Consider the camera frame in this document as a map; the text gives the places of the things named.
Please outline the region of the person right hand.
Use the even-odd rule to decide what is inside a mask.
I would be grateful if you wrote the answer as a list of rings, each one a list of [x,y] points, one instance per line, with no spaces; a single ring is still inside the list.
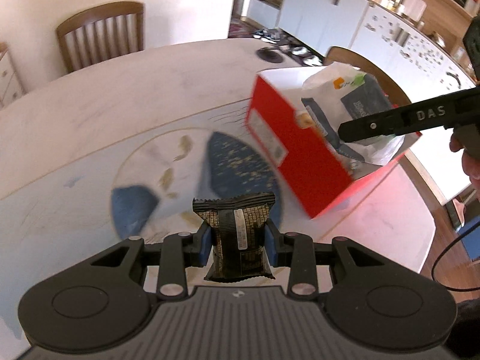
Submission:
[[[480,162],[472,158],[464,148],[464,146],[451,135],[450,150],[454,153],[462,151],[462,169],[470,179],[472,186],[479,189],[480,186]]]

